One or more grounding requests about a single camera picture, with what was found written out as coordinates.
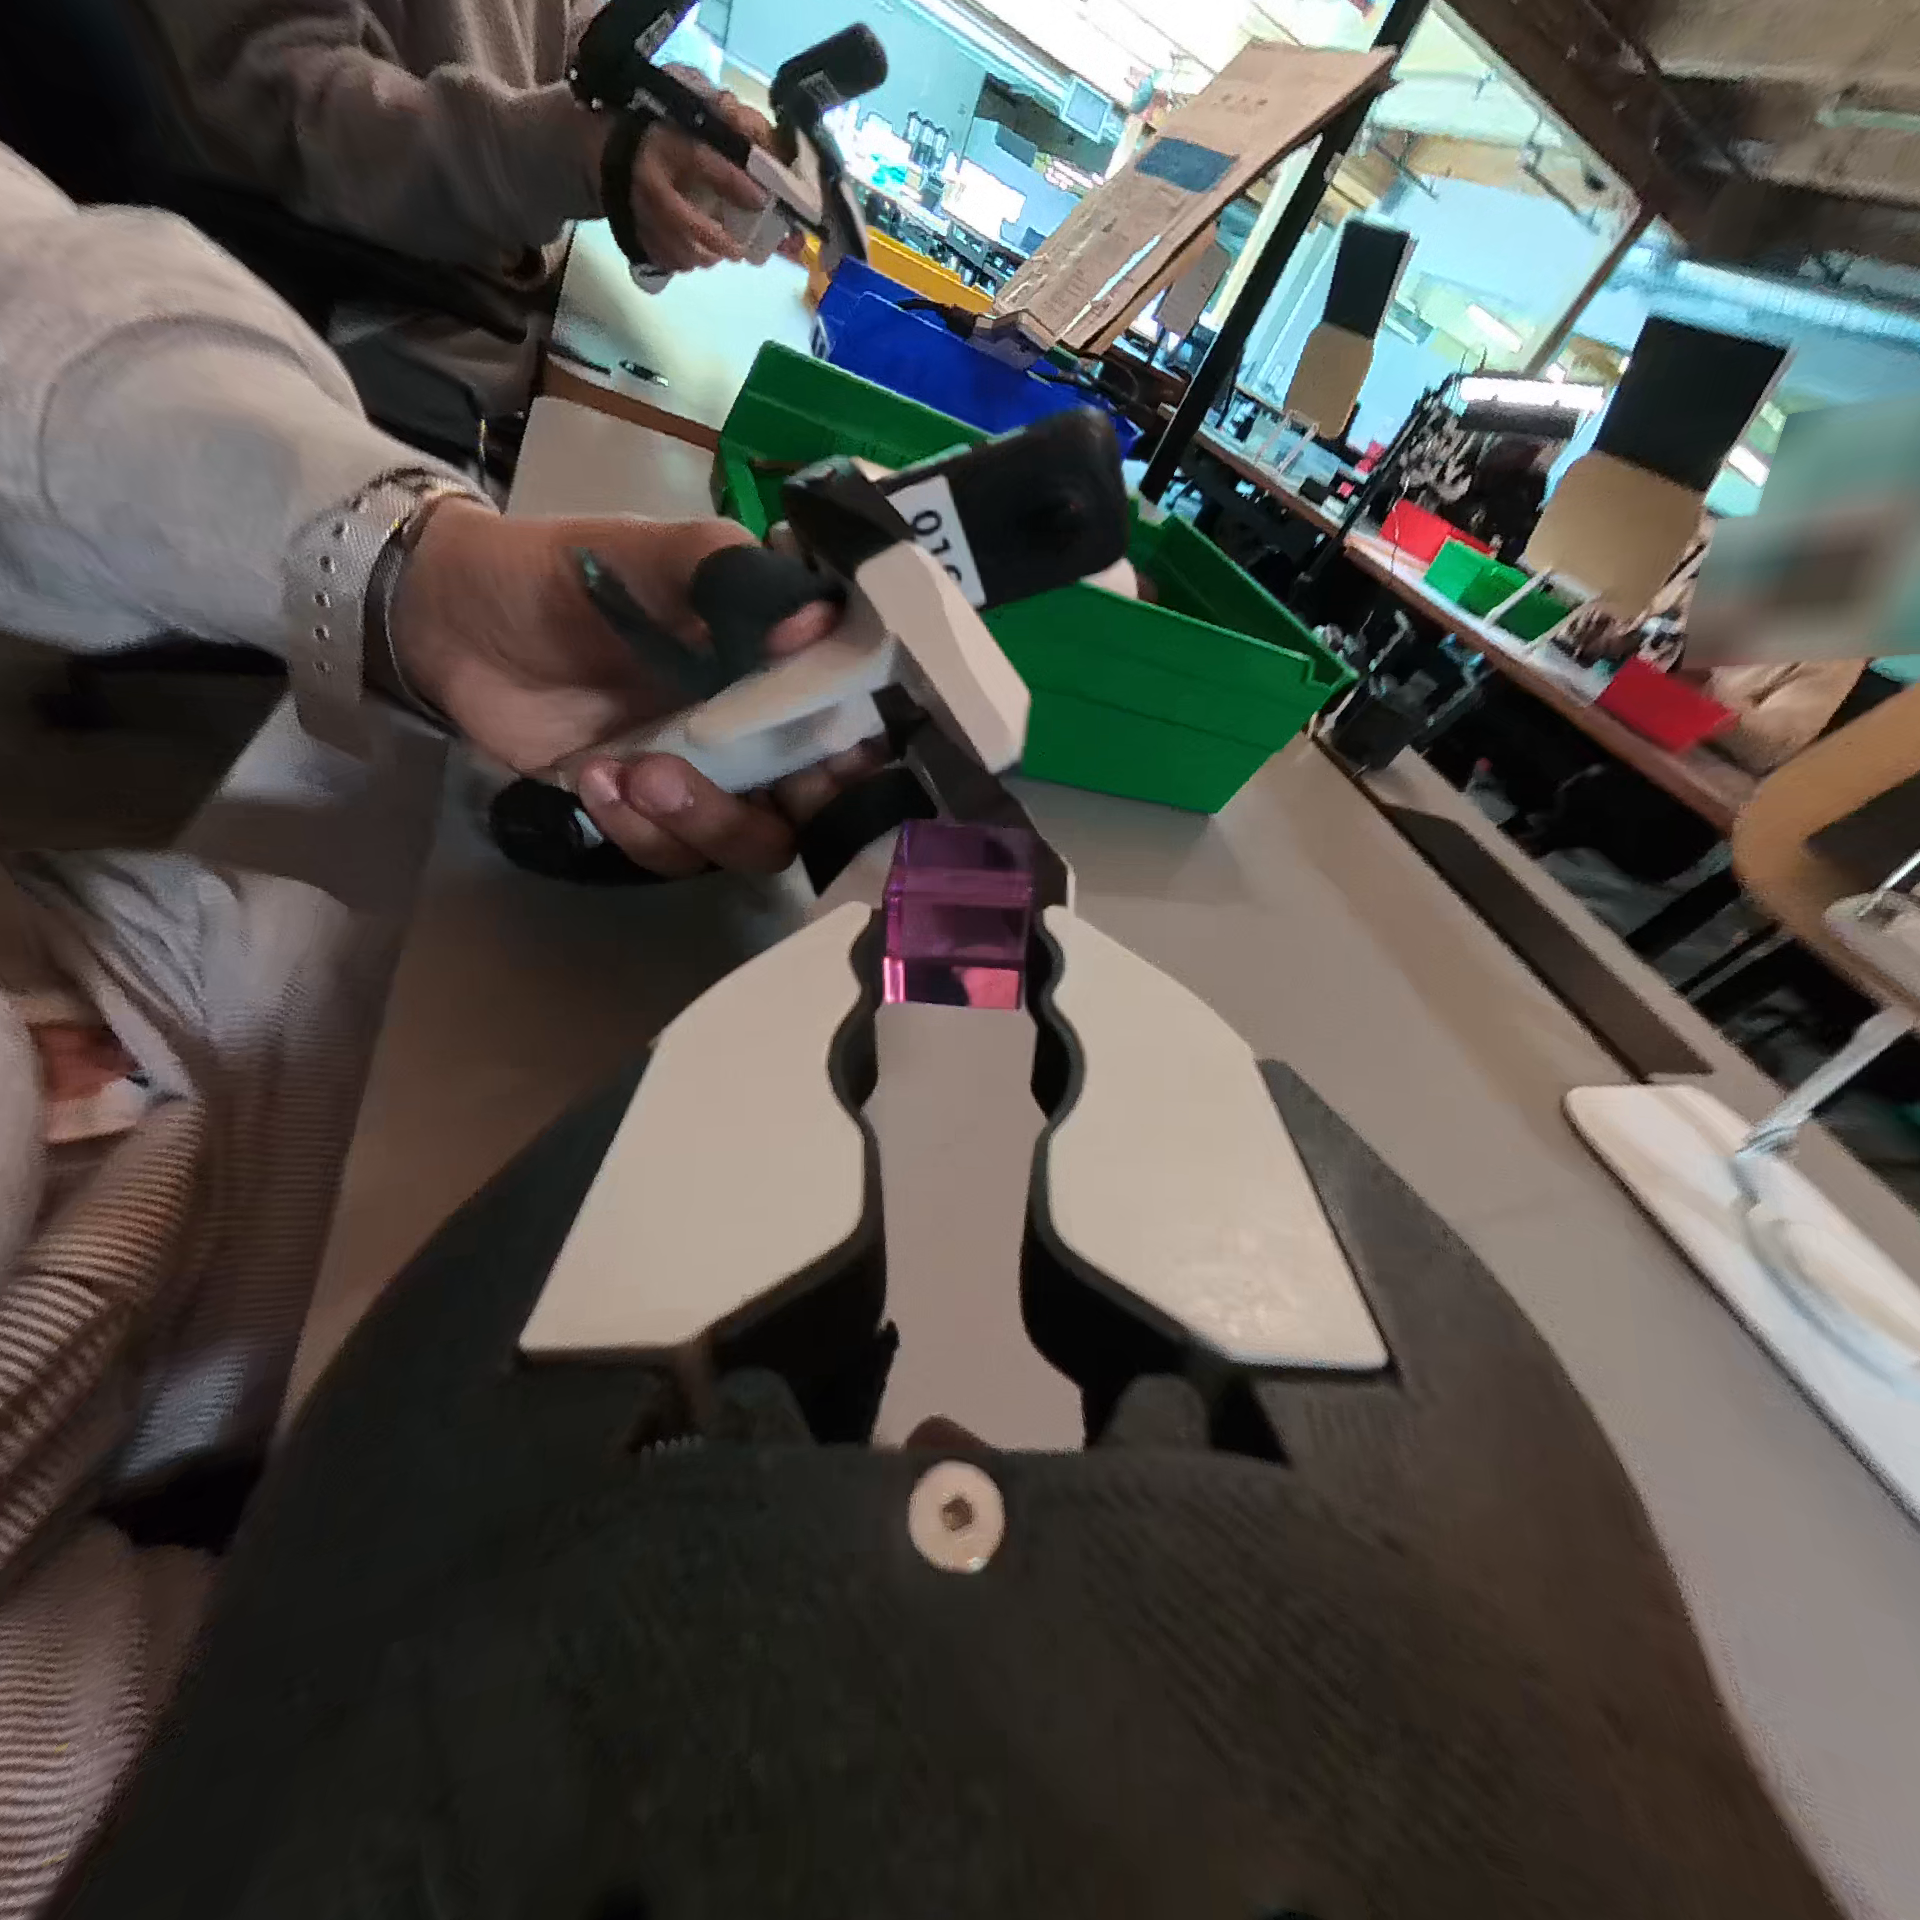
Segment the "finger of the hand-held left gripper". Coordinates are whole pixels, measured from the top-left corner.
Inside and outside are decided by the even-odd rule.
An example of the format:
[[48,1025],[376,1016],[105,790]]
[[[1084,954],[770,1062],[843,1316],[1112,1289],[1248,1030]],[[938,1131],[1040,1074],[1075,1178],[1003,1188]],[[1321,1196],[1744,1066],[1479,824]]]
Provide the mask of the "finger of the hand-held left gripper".
[[1020,832],[1040,907],[1071,902],[1071,869],[1010,781],[1023,771],[1034,698],[982,613],[935,558],[889,544],[855,564],[850,609],[872,610],[902,662],[887,726],[906,771],[946,826]]
[[833,884],[868,849],[922,816],[922,781],[903,761],[879,769],[842,789],[798,828],[798,854],[808,886],[826,899]]

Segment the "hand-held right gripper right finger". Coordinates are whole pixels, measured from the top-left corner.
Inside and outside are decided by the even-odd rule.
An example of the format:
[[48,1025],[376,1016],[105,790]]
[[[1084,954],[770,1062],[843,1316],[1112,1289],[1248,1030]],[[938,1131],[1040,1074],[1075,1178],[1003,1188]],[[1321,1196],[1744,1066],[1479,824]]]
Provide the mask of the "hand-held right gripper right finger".
[[1082,918],[1042,914],[1067,1059],[1040,1235],[1147,1325],[1256,1374],[1379,1376],[1380,1325],[1241,1033]]

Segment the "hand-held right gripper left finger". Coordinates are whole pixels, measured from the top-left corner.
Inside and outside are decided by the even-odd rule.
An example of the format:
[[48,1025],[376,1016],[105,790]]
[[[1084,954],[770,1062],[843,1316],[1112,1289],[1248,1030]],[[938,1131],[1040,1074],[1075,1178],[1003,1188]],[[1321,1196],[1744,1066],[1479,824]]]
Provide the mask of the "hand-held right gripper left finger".
[[519,1332],[519,1356],[744,1353],[785,1315],[884,1298],[876,914],[843,902],[657,1037]]

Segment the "purple transparent cube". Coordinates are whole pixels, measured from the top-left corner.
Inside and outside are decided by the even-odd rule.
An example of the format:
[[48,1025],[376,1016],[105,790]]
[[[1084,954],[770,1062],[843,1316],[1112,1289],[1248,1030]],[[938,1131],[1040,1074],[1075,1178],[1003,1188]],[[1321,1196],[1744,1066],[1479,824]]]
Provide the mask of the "purple transparent cube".
[[1035,901],[1028,828],[906,824],[883,890],[883,1002],[1023,1013]]

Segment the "large green plastic bin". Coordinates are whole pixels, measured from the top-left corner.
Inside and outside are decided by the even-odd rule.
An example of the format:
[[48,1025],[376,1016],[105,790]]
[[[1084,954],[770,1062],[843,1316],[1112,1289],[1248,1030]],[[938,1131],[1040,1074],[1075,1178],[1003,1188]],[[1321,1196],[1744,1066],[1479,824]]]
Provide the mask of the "large green plastic bin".
[[[985,430],[764,344],[719,430],[714,501],[764,538],[785,483],[828,458],[903,472]],[[984,617],[1028,684],[1024,771],[1121,800],[1217,814],[1358,674],[1185,520],[1130,506],[1137,592],[1075,584]]]

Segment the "person's left forearm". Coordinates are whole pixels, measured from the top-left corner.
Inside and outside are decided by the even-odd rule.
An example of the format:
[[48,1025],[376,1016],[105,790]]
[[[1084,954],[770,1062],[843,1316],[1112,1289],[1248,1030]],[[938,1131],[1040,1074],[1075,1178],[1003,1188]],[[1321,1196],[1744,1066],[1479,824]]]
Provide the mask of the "person's left forearm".
[[337,355],[204,232],[2,156],[4,636],[274,657],[299,730],[374,761],[456,738],[392,658],[425,516],[467,475],[371,424]]

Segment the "grey desk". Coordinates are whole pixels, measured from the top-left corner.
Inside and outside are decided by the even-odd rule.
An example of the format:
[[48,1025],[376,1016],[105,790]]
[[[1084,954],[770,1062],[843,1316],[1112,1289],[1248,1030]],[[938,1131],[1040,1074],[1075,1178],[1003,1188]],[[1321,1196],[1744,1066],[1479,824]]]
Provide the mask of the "grey desk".
[[[297,1402],[411,1252],[687,1002],[812,909],[798,876],[514,872],[451,763]],[[1402,838],[1402,760],[1294,740],[1196,818],[1032,784],[1082,912],[1308,1081],[1527,1309],[1640,1485],[1722,1690],[1840,1904],[1916,1916],[1916,1525],[1575,1138],[1617,1060]]]

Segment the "person's left hand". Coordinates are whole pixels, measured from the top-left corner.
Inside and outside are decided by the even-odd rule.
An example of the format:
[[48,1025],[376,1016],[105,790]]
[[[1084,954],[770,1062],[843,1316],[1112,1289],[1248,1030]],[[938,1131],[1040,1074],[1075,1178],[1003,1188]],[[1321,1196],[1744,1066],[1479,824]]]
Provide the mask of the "person's left hand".
[[684,706],[684,674],[618,637],[587,595],[580,553],[618,578],[687,653],[712,636],[691,601],[700,564],[761,544],[728,520],[505,520],[467,496],[439,502],[401,564],[390,610],[402,684],[481,754],[521,778],[578,761],[578,803],[639,872],[775,876],[800,828],[889,763],[884,736],[745,796],[679,760],[601,754]]

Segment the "blue plastic bin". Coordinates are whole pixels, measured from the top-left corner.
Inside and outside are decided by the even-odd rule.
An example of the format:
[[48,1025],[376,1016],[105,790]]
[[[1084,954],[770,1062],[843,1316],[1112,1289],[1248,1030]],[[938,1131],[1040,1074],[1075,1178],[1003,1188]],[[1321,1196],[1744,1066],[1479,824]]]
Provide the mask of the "blue plastic bin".
[[814,353],[833,369],[991,435],[1084,404],[1114,421],[1123,459],[1137,458],[1143,437],[1090,374],[991,344],[985,317],[920,294],[852,257],[840,260],[817,305]]

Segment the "yellow plastic bin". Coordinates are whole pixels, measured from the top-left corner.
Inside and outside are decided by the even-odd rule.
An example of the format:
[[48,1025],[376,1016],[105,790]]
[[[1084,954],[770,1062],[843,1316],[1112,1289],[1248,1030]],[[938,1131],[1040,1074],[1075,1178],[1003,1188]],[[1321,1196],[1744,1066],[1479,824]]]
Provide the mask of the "yellow plastic bin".
[[[817,313],[833,289],[833,276],[828,274],[824,242],[818,235],[809,235],[806,240],[800,264],[808,269],[802,302],[808,312]],[[872,276],[879,276],[883,282],[881,293],[884,297],[889,291],[897,291],[902,297],[928,299],[938,307],[954,307],[972,316],[985,316],[992,312],[992,293],[964,283],[950,268],[881,232],[872,234],[868,258],[855,260],[852,266],[864,268]]]

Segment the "tilted cardboard panel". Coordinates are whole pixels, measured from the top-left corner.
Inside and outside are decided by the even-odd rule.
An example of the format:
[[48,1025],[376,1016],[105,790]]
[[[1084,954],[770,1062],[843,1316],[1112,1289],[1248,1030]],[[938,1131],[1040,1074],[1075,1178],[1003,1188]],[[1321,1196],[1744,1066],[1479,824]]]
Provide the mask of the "tilted cardboard panel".
[[1194,264],[1226,206],[1388,84],[1399,49],[1248,41],[1010,276],[992,317],[1097,353]]

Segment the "black metal pole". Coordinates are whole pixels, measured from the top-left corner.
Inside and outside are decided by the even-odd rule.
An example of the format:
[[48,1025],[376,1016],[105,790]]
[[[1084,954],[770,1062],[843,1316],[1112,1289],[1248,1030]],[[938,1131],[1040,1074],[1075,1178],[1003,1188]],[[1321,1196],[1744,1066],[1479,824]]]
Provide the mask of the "black metal pole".
[[1350,156],[1375,101],[1392,84],[1394,69],[1404,57],[1408,38],[1417,33],[1430,14],[1430,2],[1394,2],[1383,14],[1383,22],[1372,43],[1380,54],[1380,70],[1368,80],[1360,93],[1331,117],[1324,133],[1306,148],[1304,166],[1292,182],[1292,190],[1279,200],[1268,200],[1268,211],[1262,216],[1248,250],[1241,254],[1243,276],[1240,291],[1227,302],[1215,344],[1203,357],[1198,370],[1192,374],[1185,397],[1174,419],[1167,424],[1138,483],[1140,501],[1159,506],[1169,492],[1182,459],[1194,444],[1198,430],[1210,421],[1215,403],[1224,397],[1241,366],[1246,346],[1273,297],[1284,268],[1306,238],[1313,217],[1327,197],[1331,179],[1339,162]]

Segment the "black and cardboard background panel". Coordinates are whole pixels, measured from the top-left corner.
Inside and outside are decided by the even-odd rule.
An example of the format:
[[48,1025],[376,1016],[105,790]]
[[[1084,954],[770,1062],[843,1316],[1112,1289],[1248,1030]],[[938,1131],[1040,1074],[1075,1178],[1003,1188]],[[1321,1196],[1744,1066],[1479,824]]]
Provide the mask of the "black and cardboard background panel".
[[1284,417],[1318,440],[1345,440],[1414,248],[1404,228],[1358,220],[1339,228],[1324,313],[1306,336],[1283,403]]
[[1547,496],[1520,564],[1615,613],[1644,609],[1689,550],[1726,456],[1790,355],[1771,340],[1646,320],[1594,444]]

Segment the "small red bin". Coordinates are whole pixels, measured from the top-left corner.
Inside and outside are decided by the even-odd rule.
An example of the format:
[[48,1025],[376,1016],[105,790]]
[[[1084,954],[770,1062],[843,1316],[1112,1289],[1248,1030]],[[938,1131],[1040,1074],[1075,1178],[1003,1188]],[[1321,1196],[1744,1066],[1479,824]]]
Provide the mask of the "small red bin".
[[1489,546],[1489,541],[1456,528],[1451,520],[1440,513],[1432,513],[1410,496],[1399,499],[1388,509],[1379,539],[1422,566],[1430,566],[1449,541],[1465,544],[1489,558],[1495,555],[1495,548]]
[[1646,657],[1622,660],[1594,706],[1670,754],[1696,753],[1738,726],[1736,709]]

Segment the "black pen cup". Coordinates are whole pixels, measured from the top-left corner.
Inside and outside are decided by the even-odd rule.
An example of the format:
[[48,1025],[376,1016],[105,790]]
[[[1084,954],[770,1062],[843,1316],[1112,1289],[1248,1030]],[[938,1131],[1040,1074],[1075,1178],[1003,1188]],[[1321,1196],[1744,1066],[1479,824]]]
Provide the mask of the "black pen cup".
[[1427,730],[1424,698],[1388,678],[1369,678],[1318,730],[1318,740],[1366,774],[1380,772]]

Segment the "small green bin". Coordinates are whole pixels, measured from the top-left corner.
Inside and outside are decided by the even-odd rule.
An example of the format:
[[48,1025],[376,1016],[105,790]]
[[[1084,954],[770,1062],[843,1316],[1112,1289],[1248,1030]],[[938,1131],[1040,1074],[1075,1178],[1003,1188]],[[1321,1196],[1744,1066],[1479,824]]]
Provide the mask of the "small green bin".
[[1464,538],[1435,548],[1424,570],[1424,586],[1518,641],[1538,641],[1578,610],[1578,601],[1545,577],[1500,563]]

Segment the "white lamp base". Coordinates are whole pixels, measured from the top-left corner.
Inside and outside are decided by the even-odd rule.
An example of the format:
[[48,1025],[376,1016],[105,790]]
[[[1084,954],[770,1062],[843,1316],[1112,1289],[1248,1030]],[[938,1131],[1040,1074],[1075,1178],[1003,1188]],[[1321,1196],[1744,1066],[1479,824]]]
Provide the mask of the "white lamp base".
[[1575,1089],[1567,1117],[1872,1476],[1918,1513],[1918,1284],[1696,1086]]

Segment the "person's light clothing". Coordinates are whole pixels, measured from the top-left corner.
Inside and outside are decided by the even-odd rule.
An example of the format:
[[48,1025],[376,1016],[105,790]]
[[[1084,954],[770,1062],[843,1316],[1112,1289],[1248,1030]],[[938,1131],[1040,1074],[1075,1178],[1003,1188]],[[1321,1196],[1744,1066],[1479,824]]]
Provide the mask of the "person's light clothing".
[[4,857],[4,1916],[42,1916],[97,1834],[212,1579],[110,1507],[274,1424],[331,1198],[346,928],[185,854]]

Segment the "black board with cardboard backing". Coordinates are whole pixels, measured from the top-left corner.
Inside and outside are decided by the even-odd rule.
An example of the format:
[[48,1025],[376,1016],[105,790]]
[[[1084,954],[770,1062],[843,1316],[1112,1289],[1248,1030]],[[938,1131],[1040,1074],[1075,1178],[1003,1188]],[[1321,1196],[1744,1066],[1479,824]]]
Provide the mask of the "black board with cardboard backing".
[[1740,809],[1734,865],[1746,899],[1856,992],[1916,1011],[1916,954],[1843,936],[1832,912],[1874,890],[1868,853],[1896,872],[1916,853],[1918,686],[1817,738]]

